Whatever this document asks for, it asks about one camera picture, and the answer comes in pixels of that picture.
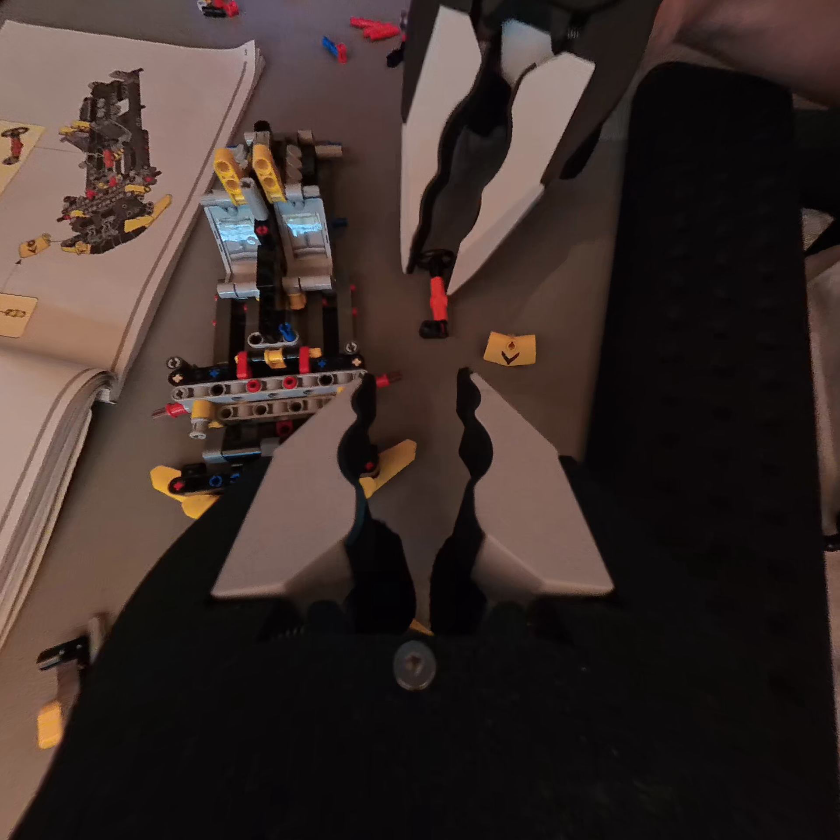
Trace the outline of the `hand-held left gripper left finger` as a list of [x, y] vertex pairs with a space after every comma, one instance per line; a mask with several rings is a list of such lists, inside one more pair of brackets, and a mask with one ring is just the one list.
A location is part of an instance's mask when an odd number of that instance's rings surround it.
[[322, 599], [350, 589], [372, 461], [371, 375], [346, 385], [270, 459], [212, 589], [215, 599]]

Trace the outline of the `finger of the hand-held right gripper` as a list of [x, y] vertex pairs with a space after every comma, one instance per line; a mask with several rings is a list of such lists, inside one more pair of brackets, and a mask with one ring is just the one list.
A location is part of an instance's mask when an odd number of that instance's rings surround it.
[[403, 271], [451, 258], [472, 277], [467, 236], [489, 182], [488, 3], [411, 3], [403, 44], [400, 254]]
[[595, 63], [563, 52], [521, 76], [511, 104], [507, 154], [483, 188], [476, 222], [461, 241], [449, 296], [477, 273], [542, 196], [543, 174], [594, 70]]

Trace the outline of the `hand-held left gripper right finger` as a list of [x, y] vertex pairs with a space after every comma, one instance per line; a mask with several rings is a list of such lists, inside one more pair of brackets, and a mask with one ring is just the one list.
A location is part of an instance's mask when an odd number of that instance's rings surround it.
[[614, 582], [561, 457], [477, 373], [458, 372], [460, 456], [468, 522], [478, 529], [469, 577], [487, 597], [605, 596]]

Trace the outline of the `yellow black lego subassembly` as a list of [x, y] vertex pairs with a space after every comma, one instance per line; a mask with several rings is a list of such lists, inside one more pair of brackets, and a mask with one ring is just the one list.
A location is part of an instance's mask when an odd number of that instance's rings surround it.
[[375, 463], [370, 463], [359, 479], [364, 498], [369, 500], [389, 481], [398, 476], [414, 462], [417, 443], [406, 439], [377, 454]]
[[185, 516], [199, 519], [236, 482], [242, 465], [211, 470], [205, 464], [184, 465], [180, 469], [158, 465], [150, 470], [152, 487], [176, 501]]

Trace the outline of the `black steering wheel lego piece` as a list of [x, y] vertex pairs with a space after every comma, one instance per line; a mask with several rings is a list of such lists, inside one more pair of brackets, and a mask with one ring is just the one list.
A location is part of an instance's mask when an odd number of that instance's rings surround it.
[[418, 330], [424, 340], [444, 340], [448, 337], [447, 272], [455, 256], [446, 249], [434, 249], [420, 255], [417, 265], [429, 275], [429, 307], [432, 318], [421, 323]]

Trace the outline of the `person's right forearm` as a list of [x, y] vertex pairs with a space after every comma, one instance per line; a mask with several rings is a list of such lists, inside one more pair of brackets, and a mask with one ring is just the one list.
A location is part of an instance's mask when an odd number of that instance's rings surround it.
[[839, 103], [838, 1], [665, 1], [643, 67], [677, 47], [789, 88], [823, 106]]

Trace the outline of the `pile of red blue lego pins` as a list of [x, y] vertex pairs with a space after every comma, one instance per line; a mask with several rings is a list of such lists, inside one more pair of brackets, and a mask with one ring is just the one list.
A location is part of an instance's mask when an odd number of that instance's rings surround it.
[[[195, 5], [205, 18], [229, 19], [240, 15], [236, 1], [195, 1]], [[404, 13], [399, 24], [377, 19], [352, 16], [350, 26], [358, 30], [363, 38], [371, 43], [399, 40], [399, 44], [386, 56], [385, 63], [390, 69], [399, 67], [405, 59], [407, 14]], [[347, 46], [328, 36], [321, 38], [322, 48], [339, 64], [346, 64], [349, 58]]]

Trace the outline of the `yellow emblem lego tile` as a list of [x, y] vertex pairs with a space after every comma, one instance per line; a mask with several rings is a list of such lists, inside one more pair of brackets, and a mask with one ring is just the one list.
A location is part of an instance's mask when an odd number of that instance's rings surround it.
[[506, 368], [533, 365], [537, 360], [536, 336], [490, 332], [482, 359]]

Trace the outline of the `lego car chassis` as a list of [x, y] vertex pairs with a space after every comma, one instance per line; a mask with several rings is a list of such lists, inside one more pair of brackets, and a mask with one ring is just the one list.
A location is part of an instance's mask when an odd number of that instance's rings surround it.
[[166, 362], [169, 402], [203, 446], [186, 473], [233, 472], [271, 455], [368, 374], [356, 336], [355, 285], [335, 265], [332, 210], [339, 141], [258, 121], [216, 148], [218, 188], [201, 199], [224, 266], [215, 290], [212, 360]]

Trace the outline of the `lego instruction booklet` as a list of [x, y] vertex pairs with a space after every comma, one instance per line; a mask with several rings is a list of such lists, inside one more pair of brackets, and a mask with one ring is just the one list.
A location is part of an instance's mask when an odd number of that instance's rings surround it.
[[1, 52], [5, 644], [264, 60], [11, 20]]

